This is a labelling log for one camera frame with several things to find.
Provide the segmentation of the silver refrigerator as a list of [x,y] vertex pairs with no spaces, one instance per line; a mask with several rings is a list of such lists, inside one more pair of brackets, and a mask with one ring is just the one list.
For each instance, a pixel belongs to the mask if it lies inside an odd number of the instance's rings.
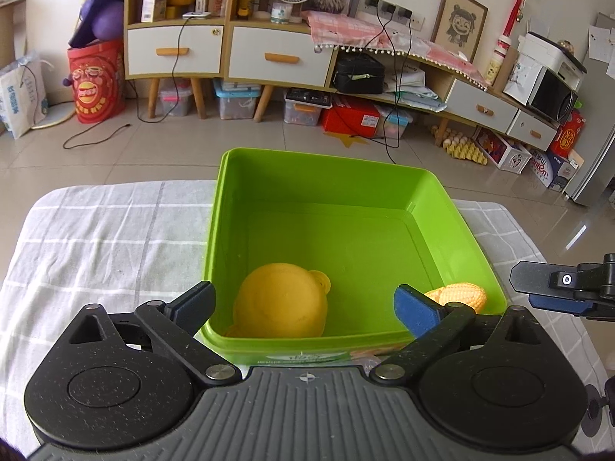
[[587,75],[578,92],[586,124],[573,147],[582,163],[564,191],[569,200],[585,207],[595,204],[614,178],[614,60],[592,58],[600,40],[596,30],[609,31],[614,43],[614,19],[599,13],[589,28]]

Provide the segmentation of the blue lidded storage bin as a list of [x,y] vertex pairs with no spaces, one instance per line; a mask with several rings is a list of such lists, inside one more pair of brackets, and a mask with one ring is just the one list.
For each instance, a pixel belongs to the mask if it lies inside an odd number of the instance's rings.
[[249,120],[254,116],[262,87],[255,83],[239,83],[215,78],[214,90],[221,120]]

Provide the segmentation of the grey checked tablecloth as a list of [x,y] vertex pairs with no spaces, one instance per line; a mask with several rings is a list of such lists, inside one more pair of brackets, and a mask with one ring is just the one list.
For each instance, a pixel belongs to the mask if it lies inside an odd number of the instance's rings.
[[[28,212],[1,287],[1,438],[30,455],[35,437],[24,407],[27,382],[83,305],[127,312],[171,301],[203,276],[214,180],[72,186]],[[495,199],[454,198],[511,301],[513,260],[545,260]],[[533,310],[585,384],[608,372],[582,321]]]

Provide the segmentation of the framed cartoon girl picture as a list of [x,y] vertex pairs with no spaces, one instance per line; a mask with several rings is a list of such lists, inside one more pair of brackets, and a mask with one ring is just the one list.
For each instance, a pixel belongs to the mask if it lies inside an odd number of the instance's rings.
[[441,0],[430,40],[472,63],[487,16],[488,7],[476,0]]

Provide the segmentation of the black bag on shelf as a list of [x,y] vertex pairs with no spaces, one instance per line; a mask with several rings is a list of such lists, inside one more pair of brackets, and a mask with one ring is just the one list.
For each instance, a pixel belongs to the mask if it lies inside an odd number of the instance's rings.
[[384,91],[385,66],[369,54],[342,54],[331,85],[342,94],[379,95]]

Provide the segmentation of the purple plush toy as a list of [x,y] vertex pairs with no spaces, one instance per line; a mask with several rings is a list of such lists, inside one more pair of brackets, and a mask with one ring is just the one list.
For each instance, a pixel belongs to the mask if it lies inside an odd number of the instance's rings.
[[70,48],[85,48],[94,42],[120,40],[123,36],[124,0],[85,0]]

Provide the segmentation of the green plastic cookie box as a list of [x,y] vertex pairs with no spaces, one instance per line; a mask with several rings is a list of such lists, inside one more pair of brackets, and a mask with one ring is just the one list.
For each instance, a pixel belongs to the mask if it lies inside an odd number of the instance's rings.
[[[230,334],[242,281],[269,263],[331,280],[324,332],[314,338]],[[236,364],[311,365],[381,355],[412,338],[395,289],[471,282],[485,312],[508,305],[490,264],[438,178],[417,167],[319,154],[235,148],[221,159],[206,245],[214,314],[201,340]]]

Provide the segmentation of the yellow round toy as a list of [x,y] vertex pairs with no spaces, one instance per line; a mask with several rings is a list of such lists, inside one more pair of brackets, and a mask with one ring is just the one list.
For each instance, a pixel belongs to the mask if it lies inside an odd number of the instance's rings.
[[233,303],[228,337],[313,338],[323,335],[331,280],[320,270],[291,263],[258,267]]

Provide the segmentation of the yellow egg tray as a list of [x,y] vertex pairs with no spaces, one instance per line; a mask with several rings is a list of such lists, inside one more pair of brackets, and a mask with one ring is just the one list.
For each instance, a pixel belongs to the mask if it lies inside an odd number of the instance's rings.
[[472,161],[481,166],[486,166],[489,162],[473,139],[458,130],[446,128],[439,147],[454,159]]

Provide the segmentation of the wooden sideboard with drawers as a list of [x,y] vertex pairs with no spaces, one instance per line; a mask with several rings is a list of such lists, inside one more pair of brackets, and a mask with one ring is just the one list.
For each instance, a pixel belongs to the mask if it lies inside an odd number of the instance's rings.
[[260,121],[275,88],[334,92],[340,52],[368,55],[401,66],[419,63],[426,83],[444,101],[437,114],[439,132],[451,121],[485,127],[508,138],[546,150],[557,134],[555,124],[494,91],[461,56],[425,41],[412,31],[394,33],[386,25],[369,35],[365,46],[325,43],[313,21],[276,24],[240,20],[239,0],[227,0],[224,16],[143,22],[143,0],[124,0],[125,75],[149,82],[148,116],[156,114],[161,81],[186,78],[196,90],[199,117],[206,116],[203,79],[255,83],[262,88],[253,118]]

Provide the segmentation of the white paper shopping bag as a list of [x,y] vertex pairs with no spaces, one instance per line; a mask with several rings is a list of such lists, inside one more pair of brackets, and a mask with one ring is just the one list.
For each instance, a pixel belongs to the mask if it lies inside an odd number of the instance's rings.
[[18,139],[45,120],[48,100],[41,56],[31,52],[1,70],[1,121]]

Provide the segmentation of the yellow toy corn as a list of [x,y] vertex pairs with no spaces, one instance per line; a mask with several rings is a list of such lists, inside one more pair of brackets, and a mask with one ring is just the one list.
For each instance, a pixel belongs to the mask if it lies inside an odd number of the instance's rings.
[[461,303],[469,306],[476,313],[480,313],[487,304],[485,289],[469,282],[448,284],[433,289],[425,295],[441,306],[449,303]]

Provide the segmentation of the pink checked cloth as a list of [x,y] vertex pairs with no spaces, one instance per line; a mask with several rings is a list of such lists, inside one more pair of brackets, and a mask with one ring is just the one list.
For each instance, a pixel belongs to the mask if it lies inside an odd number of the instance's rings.
[[306,10],[302,13],[311,30],[316,48],[342,48],[373,53],[396,52],[408,55],[413,60],[424,60],[451,73],[457,74],[472,85],[486,91],[488,85],[482,74],[458,54],[441,45],[429,42],[410,31],[395,31],[384,28],[384,24],[372,24],[335,13],[321,13]]

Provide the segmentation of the red box under sideboard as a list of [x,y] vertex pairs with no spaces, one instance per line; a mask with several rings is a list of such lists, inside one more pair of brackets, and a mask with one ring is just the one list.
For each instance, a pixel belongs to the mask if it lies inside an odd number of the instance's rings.
[[325,132],[374,138],[379,122],[379,111],[366,99],[335,95],[331,108],[322,115]]

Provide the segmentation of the black microwave oven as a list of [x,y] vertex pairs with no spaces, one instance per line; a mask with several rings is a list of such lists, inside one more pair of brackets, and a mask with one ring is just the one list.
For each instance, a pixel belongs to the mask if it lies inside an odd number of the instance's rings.
[[542,67],[525,105],[554,123],[565,123],[577,103],[577,92],[556,73]]

